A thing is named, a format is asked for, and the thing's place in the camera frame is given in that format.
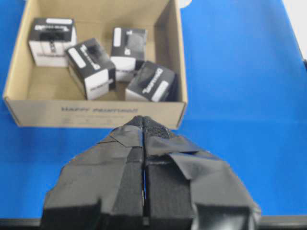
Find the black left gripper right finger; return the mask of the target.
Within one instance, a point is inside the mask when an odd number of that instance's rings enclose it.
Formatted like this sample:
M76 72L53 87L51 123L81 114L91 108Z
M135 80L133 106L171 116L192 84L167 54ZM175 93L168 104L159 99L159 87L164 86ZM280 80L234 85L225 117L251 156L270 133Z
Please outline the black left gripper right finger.
M150 226L258 226L261 210L227 162L149 117L143 138Z

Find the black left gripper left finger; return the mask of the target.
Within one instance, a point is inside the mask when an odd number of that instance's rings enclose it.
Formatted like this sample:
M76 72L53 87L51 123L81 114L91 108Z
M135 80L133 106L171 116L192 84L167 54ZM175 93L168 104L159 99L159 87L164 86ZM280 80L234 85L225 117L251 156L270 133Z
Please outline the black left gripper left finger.
M143 225L143 117L74 157L45 197L45 227Z

